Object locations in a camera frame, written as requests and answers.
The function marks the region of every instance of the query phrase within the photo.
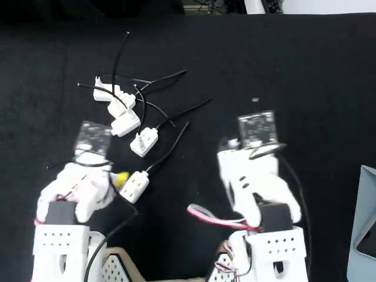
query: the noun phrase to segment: black wire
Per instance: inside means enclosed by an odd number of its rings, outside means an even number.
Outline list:
[[[182,70],[180,70],[180,71],[178,71],[178,72],[175,72],[175,73],[173,73],[173,74],[171,74],[171,75],[166,75],[166,76],[164,76],[164,77],[162,77],[162,78],[155,79],[155,80],[152,81],[151,84],[156,83],[156,82],[161,82],[161,81],[164,81],[164,80],[166,80],[166,79],[174,78],[175,76],[184,75],[186,72],[187,72],[186,69],[182,69]]]
[[[80,163],[80,162],[77,162],[75,160],[73,160],[74,163],[76,163],[77,165],[80,165],[80,166],[84,166],[84,167],[102,167],[102,166],[108,166],[108,165],[113,165],[112,162],[104,162],[104,163],[94,163],[94,164],[89,164],[89,163]]]
[[[101,76],[111,76],[112,78],[112,74],[110,73],[105,73],[105,72],[102,72],[102,73],[99,73],[97,75],[97,77],[101,77]],[[123,76],[123,75],[115,75],[115,78],[116,79],[123,79],[123,80],[126,80],[126,81],[132,81],[132,82],[142,82],[142,83],[146,83],[146,84],[151,84],[152,82],[149,81],[149,80],[144,80],[144,79],[139,79],[139,78],[130,78],[128,76]]]
[[[88,266],[86,267],[86,271],[85,271],[85,276],[83,278],[83,281],[84,282],[88,282],[88,279],[89,279],[89,272],[90,272],[90,268],[94,262],[94,259],[96,257],[96,255],[99,253],[99,251],[101,250],[101,248],[103,247],[103,245],[115,234],[117,233],[121,228],[123,228],[125,225],[127,225],[132,219],[134,219],[137,215],[138,215],[138,212],[136,209],[134,209],[134,214],[128,218],[128,219],[125,219],[124,221],[121,222],[121,224],[119,224],[118,226],[116,226],[110,233],[108,233],[108,235],[99,243],[99,245],[97,246],[97,248],[95,249],[92,257],[90,258],[89,260],[89,263],[88,263]]]
[[[292,175],[294,178],[294,181],[296,182],[296,185],[298,186],[299,189],[299,195],[300,195],[300,200],[301,200],[301,205],[304,210],[305,214],[305,221],[307,222],[307,235],[308,235],[308,246],[309,246],[309,255],[308,255],[308,266],[307,266],[307,273],[308,273],[308,279],[310,279],[310,274],[311,274],[311,265],[312,265],[312,225],[311,225],[311,220],[308,215],[308,206],[307,202],[305,201],[304,193],[303,193],[303,185],[300,182],[300,179],[298,175],[296,174],[295,170],[293,167],[288,163],[288,161],[281,155],[278,156],[278,159],[281,161],[283,165],[287,168],[288,172]]]
[[[160,107],[158,107],[157,105],[155,105],[155,104],[153,104],[153,103],[151,103],[151,102],[149,102],[149,101],[146,101],[146,104],[148,104],[149,106],[152,106],[152,107],[154,107],[156,110],[158,110],[164,117],[166,117],[166,118],[168,118],[169,116],[167,115],[167,113],[165,113]],[[175,125],[175,123],[172,121],[172,120],[169,120],[169,122],[171,123],[171,125],[173,126],[173,127],[175,127],[176,128],[176,125]]]
[[[138,211],[136,210],[136,208],[130,204],[126,199],[124,199],[119,191],[115,188],[115,185],[112,183],[112,179],[111,179],[111,175],[110,173],[108,173],[108,178],[109,178],[109,185],[111,186],[111,188],[114,190],[115,194],[118,195],[121,199],[123,199],[126,204],[133,210],[133,215],[128,218],[128,219],[125,219],[124,221],[121,222],[121,224],[119,224],[117,227],[115,227],[110,233],[108,233],[108,235],[99,243],[99,245],[97,246],[97,248],[95,249],[92,257],[90,258],[89,260],[89,263],[88,263],[88,266],[86,267],[86,271],[85,271],[85,276],[83,278],[83,281],[84,282],[88,282],[88,279],[89,279],[89,272],[90,272],[90,268],[94,262],[94,259],[96,257],[96,255],[98,254],[98,252],[101,250],[101,248],[103,247],[103,245],[116,233],[118,232],[121,228],[123,228],[125,225],[127,225],[133,218],[135,218],[137,215],[138,215]]]
[[[273,146],[273,145],[277,145],[277,147],[274,147],[268,151],[265,151],[263,153],[260,153],[260,154],[255,154],[256,151],[259,150],[259,148],[261,147],[266,147],[266,146]],[[263,157],[263,156],[266,156],[266,155],[269,155],[269,154],[274,154],[274,153],[277,153],[279,152],[280,150],[284,149],[287,145],[284,144],[284,143],[276,143],[276,144],[265,144],[265,145],[261,145],[257,148],[254,148],[254,151],[251,153],[251,155],[248,157],[249,160],[256,160],[258,159],[259,157]]]
[[[136,84],[134,84],[133,87],[138,91],[138,93],[139,93],[140,96],[141,96],[141,100],[142,100],[142,102],[143,102],[143,110],[142,110],[141,122],[140,122],[139,130],[137,131],[137,133],[140,134],[140,132],[141,132],[141,130],[142,130],[142,126],[143,126],[143,124],[145,123],[145,119],[146,119],[146,99],[145,99],[145,97],[143,96],[142,91],[137,87]]]
[[[96,90],[106,92],[106,93],[110,94],[111,96],[113,96],[114,98],[116,98],[127,109],[127,106],[124,104],[123,100],[121,100],[118,96],[114,95],[110,90],[107,90],[106,88],[88,85],[88,84],[82,84],[82,83],[79,83],[79,82],[77,83],[77,86],[83,87],[83,88],[89,88],[89,89],[96,89]]]
[[[113,68],[112,68],[112,93],[115,95],[115,76],[116,76],[116,69],[118,68],[117,65],[119,63],[119,60],[120,60],[120,56],[122,55],[122,52],[123,52],[123,49],[124,49],[124,46],[125,46],[125,43],[127,42],[128,38],[129,38],[129,31],[127,31],[125,37],[124,37],[124,40],[123,40],[123,44],[122,44],[122,47],[119,49],[119,51],[117,52],[117,55],[115,57],[115,61],[113,63]]]
[[[172,144],[172,147],[170,148],[170,150],[163,156],[161,157],[159,160],[157,160],[155,163],[153,163],[151,166],[149,166],[145,171],[150,174],[150,171],[156,167],[157,165],[161,164],[164,160],[166,160],[171,154],[172,152],[174,151],[174,149],[176,148],[176,145],[178,144],[180,138],[182,137],[184,131],[187,129],[188,125],[190,124],[190,122],[187,122],[183,129],[180,131],[179,135],[177,136],[177,138],[175,139],[174,143]]]
[[[198,105],[195,105],[195,106],[193,106],[193,107],[190,107],[190,108],[188,108],[188,109],[186,109],[186,110],[184,110],[184,111],[182,111],[182,112],[180,112],[180,113],[177,113],[177,114],[175,114],[175,115],[173,115],[173,116],[169,116],[167,119],[165,119],[164,121],[162,121],[161,123],[159,123],[155,128],[158,129],[159,127],[161,127],[162,125],[164,125],[166,122],[168,122],[168,121],[170,121],[170,120],[177,119],[177,118],[183,116],[184,114],[190,112],[191,110],[195,110],[195,109],[197,109],[197,108],[200,108],[200,107],[206,105],[207,103],[209,103],[211,100],[212,100],[212,98],[209,98],[209,99],[206,100],[205,102],[202,102],[202,103],[200,103],[200,104],[198,104]]]

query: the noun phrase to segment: power plug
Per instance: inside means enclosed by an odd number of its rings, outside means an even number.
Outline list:
[[[130,95],[128,93],[124,93],[123,91],[120,91],[118,97],[121,101],[123,101],[123,103],[126,105],[126,107],[129,110],[132,110],[134,108],[136,104],[135,95],[133,94]],[[121,104],[120,101],[114,97],[112,97],[112,100],[110,104],[108,105],[107,109],[110,115],[112,115],[115,119],[117,119],[119,116],[121,116],[127,111],[124,105]]]
[[[95,77],[95,86],[105,88],[108,91],[112,91],[112,84],[107,84],[107,83],[102,83],[100,80],[100,77]],[[115,85],[115,94],[118,95],[120,94],[120,86]],[[104,91],[94,89],[93,92],[94,100],[98,102],[111,102],[112,100],[112,95],[109,93],[106,93]]]
[[[136,113],[133,110],[127,110],[111,123],[112,135],[122,137],[139,127],[140,124],[141,121]]]
[[[120,195],[134,204],[149,185],[149,174],[145,171],[134,172],[120,190]]]
[[[135,139],[130,143],[130,149],[140,157],[145,155],[158,141],[158,130],[155,128],[146,127],[141,131],[141,134],[136,134]]]

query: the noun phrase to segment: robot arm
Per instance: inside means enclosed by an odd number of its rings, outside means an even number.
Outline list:
[[[265,201],[287,204],[293,223],[299,222],[300,206],[287,183],[278,177],[278,159],[270,154],[250,160],[253,152],[228,149],[217,154],[220,177],[233,210],[242,214],[249,225],[259,226],[261,214],[254,198],[257,193]]]

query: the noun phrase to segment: white plug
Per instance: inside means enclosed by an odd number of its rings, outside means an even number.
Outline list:
[[[112,84],[102,83],[102,81],[100,80],[100,77],[98,76],[95,77],[95,86],[105,88],[108,91],[112,91]],[[120,93],[120,86],[115,85],[115,94],[118,95],[119,93]],[[94,100],[98,102],[111,102],[112,100],[111,94],[98,90],[98,89],[94,89],[93,96],[94,96]]]
[[[127,110],[111,123],[112,135],[122,137],[139,127],[140,124],[141,121],[136,113],[133,110]]]
[[[140,157],[145,155],[158,141],[158,130],[155,128],[146,127],[141,131],[141,134],[136,134],[135,139],[130,143],[130,149]]]
[[[120,195],[130,203],[134,204],[145,191],[147,185],[149,185],[148,176],[149,174],[145,171],[134,172],[120,190]]]
[[[136,96],[133,94],[124,93],[123,91],[120,91],[118,97],[121,101],[126,105],[126,107],[129,110],[132,110],[136,104]],[[112,100],[110,104],[107,107],[108,112],[110,115],[112,115],[115,119],[117,119],[119,116],[124,114],[127,110],[124,107],[123,104],[120,103],[119,100],[117,100],[115,97],[112,97]]]

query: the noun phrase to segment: black cloth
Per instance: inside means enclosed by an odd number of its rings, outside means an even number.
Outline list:
[[[345,281],[360,165],[376,167],[375,25],[375,15],[183,16],[2,29],[2,279],[31,276],[36,201],[60,170],[46,165],[72,155],[83,120],[112,121],[106,105],[76,83],[94,83],[97,73],[110,72],[131,30],[119,74],[154,79],[188,70],[170,88],[147,96],[151,102],[172,115],[208,97],[213,101],[177,121],[180,128],[192,124],[173,156],[150,176],[136,205],[140,215],[109,246],[124,247],[147,280],[206,275],[232,230],[198,221],[186,207],[197,203],[219,217],[239,216],[219,178],[217,145],[222,136],[237,134],[238,115],[272,109],[278,139],[288,144],[283,153],[301,177],[310,209],[312,281]],[[162,120],[153,109],[148,114],[148,126]],[[144,159],[129,149],[134,133],[114,137],[114,170],[147,168],[176,134],[169,125],[162,128]],[[283,169],[281,175],[300,201],[291,177]],[[129,214],[117,199],[94,213],[90,227],[106,234]]]

